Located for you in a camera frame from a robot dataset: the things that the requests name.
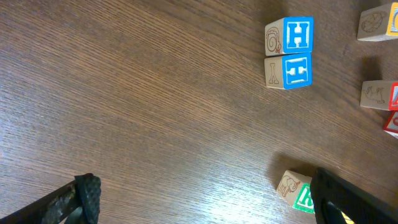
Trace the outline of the green R block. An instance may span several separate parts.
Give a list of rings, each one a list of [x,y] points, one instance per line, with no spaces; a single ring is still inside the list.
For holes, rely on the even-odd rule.
[[[276,188],[276,192],[290,207],[305,213],[315,213],[310,191],[312,178],[291,170],[286,170]]]

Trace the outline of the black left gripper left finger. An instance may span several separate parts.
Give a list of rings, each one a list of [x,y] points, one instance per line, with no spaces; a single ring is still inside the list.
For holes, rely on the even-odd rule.
[[[4,217],[1,223],[97,224],[101,180],[92,173],[75,180]]]

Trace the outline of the yellow S block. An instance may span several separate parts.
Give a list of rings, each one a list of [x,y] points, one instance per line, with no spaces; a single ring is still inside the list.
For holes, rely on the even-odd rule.
[[[352,219],[350,219],[350,217],[348,217],[345,213],[341,213],[343,218],[345,219],[346,224],[355,224],[354,221],[352,221]]]

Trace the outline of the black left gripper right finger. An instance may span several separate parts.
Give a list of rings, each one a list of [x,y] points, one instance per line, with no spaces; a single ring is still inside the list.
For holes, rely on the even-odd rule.
[[[318,224],[397,224],[397,209],[323,167],[316,169],[310,184]]]

